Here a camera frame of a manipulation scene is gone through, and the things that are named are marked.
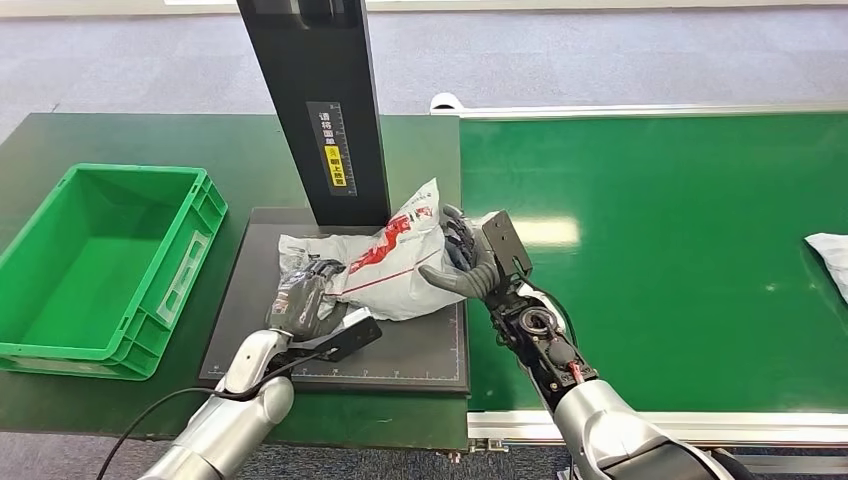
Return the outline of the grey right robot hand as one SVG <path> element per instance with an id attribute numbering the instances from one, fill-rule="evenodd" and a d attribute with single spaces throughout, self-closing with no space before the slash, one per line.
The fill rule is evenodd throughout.
<path id="1" fill-rule="evenodd" d="M 481 217 L 469 218 L 460 208 L 443 205 L 440 224 L 445 252 L 452 267 L 422 265 L 418 272 L 436 288 L 465 298 L 485 298 L 495 290 L 501 279 L 493 249 L 482 229 L 496 214 L 497 211 L 491 211 Z"/>

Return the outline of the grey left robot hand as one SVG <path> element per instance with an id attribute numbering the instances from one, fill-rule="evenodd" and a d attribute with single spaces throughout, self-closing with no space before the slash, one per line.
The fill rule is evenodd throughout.
<path id="1" fill-rule="evenodd" d="M 336 330 L 346 311 L 334 298 L 326 299 L 330 280 L 345 266 L 335 259 L 295 261 L 281 268 L 276 296 L 266 315 L 266 325 L 303 342 Z"/>

